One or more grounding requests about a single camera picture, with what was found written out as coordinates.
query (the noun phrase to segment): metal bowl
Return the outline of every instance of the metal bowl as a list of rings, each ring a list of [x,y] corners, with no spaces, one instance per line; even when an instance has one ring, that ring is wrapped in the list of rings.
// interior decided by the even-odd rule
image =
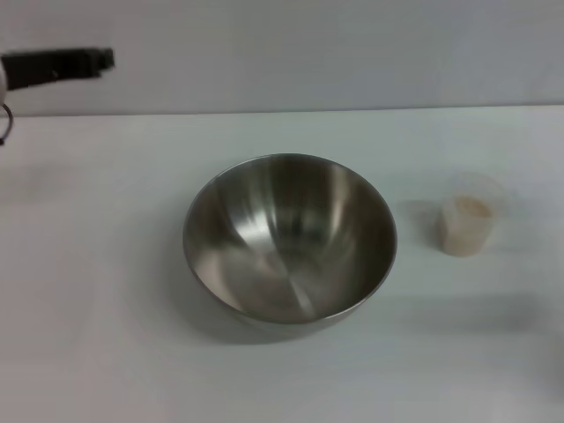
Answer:
[[[390,272],[397,236],[388,205],[358,174],[274,154],[213,178],[190,206],[183,243],[196,279],[222,304],[292,332],[369,298]]]

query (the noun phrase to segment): bowl rim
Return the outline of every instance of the bowl rim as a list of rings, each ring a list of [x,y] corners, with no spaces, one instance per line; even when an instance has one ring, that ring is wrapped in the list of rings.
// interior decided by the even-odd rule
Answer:
[[[338,167],[343,168],[345,171],[347,172],[351,172],[352,174],[358,176],[362,181],[364,181],[368,187],[374,192],[374,194],[376,194],[380,200],[382,201],[382,204],[384,206],[384,210],[388,213],[388,216],[390,218],[390,222],[392,225],[392,233],[393,233],[393,252],[392,252],[392,256],[391,256],[391,260],[390,260],[390,264],[388,265],[388,269],[386,269],[385,273],[383,274],[380,282],[378,282],[378,284],[376,284],[376,286],[374,287],[374,289],[372,291],[370,291],[367,295],[365,295],[363,298],[361,298],[360,300],[358,300],[357,302],[355,302],[354,304],[352,304],[350,307],[345,308],[344,310],[338,311],[337,313],[334,313],[332,315],[325,315],[323,317],[319,317],[313,320],[307,320],[307,321],[303,321],[303,322],[279,322],[276,320],[271,320],[268,319],[266,317],[260,316],[260,315],[256,315],[254,313],[249,313],[246,311],[241,311],[238,308],[235,308],[234,306],[232,306],[231,304],[228,304],[227,302],[223,301],[218,295],[216,295],[206,284],[205,282],[198,276],[197,272],[194,270],[194,267],[192,266],[192,261],[189,257],[188,251],[187,251],[187,238],[186,238],[186,228],[188,225],[188,221],[190,218],[190,215],[192,214],[194,205],[197,203],[198,198],[202,195],[202,193],[210,186],[212,185],[215,181],[218,180],[218,178],[220,178],[221,176],[223,176],[224,174],[227,174],[228,172],[231,172],[232,170],[235,170],[237,167],[241,167],[244,165],[248,165],[248,163],[254,162],[254,161],[260,161],[260,160],[266,160],[266,159],[272,159],[272,158],[277,158],[277,157],[301,157],[303,159],[309,159],[309,160],[315,160],[318,162],[324,162],[324,163],[328,163],[331,165],[335,165]],[[276,324],[276,325],[281,325],[281,326],[301,326],[301,325],[307,325],[307,324],[311,324],[311,323],[319,323],[319,322],[324,322],[324,321],[328,321],[331,319],[336,319],[339,316],[342,315],[346,315],[347,313],[352,312],[354,309],[360,307],[362,304],[364,304],[370,297],[372,297],[372,295],[374,295],[374,293],[376,291],[378,291],[378,289],[380,288],[380,286],[383,285],[384,281],[388,278],[388,276],[390,275],[391,269],[394,266],[394,262],[396,261],[396,255],[397,255],[397,228],[396,228],[396,221],[394,220],[394,216],[391,212],[390,207],[388,206],[388,203],[386,203],[386,200],[384,200],[384,198],[382,197],[382,194],[380,194],[380,192],[375,188],[374,185],[372,185],[372,183],[370,183],[366,178],[364,178],[362,175],[356,173],[355,171],[353,171],[351,168],[346,167],[344,165],[341,165],[340,163],[337,163],[336,161],[333,160],[329,160],[329,159],[325,159],[323,157],[319,157],[319,156],[314,156],[313,154],[303,154],[303,153],[298,153],[298,152],[278,152],[278,153],[272,153],[272,154],[265,154],[262,156],[257,156],[248,160],[244,160],[240,163],[237,163],[236,165],[233,165],[231,167],[228,167],[227,169],[223,170],[222,172],[216,174],[213,178],[211,178],[196,194],[196,196],[194,197],[194,199],[192,200],[192,203],[190,204],[190,207],[188,209],[188,212],[186,213],[186,218],[184,218],[184,224],[182,226],[182,250],[183,250],[183,254],[184,254],[184,258],[186,260],[186,263],[188,264],[188,267],[192,273],[192,275],[194,276],[194,278],[196,279],[196,281],[198,282],[198,284],[200,286],[202,286],[204,288],[205,291],[207,291],[212,298],[214,298],[216,301],[219,301],[219,303],[221,303],[222,305],[224,305],[225,307],[227,307],[228,309],[230,309],[231,311],[235,312],[236,315],[241,315],[244,317],[247,317],[248,319],[251,320],[256,320],[258,322],[261,323],[269,323],[269,324]]]

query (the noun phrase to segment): beige powder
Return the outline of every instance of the beige powder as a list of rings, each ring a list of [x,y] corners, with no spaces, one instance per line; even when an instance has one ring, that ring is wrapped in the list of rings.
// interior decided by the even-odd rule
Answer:
[[[478,253],[493,225],[494,213],[483,201],[469,196],[455,197],[445,205],[439,217],[442,249],[451,256]]]

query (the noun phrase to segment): white wall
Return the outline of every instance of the white wall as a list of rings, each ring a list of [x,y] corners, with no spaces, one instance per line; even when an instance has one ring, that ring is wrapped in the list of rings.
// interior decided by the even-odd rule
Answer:
[[[1,50],[76,45],[117,69],[11,93],[17,113],[564,100],[561,0],[1,0]]]

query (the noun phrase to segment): white table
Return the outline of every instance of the white table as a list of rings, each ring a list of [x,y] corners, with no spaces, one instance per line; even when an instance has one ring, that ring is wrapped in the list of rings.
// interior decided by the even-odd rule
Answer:
[[[16,124],[0,149],[2,422],[564,421],[564,108]],[[180,245],[197,191],[273,152],[365,176],[399,237],[357,313],[278,343],[225,315]],[[426,230],[464,170],[504,182],[512,208],[458,259]]]

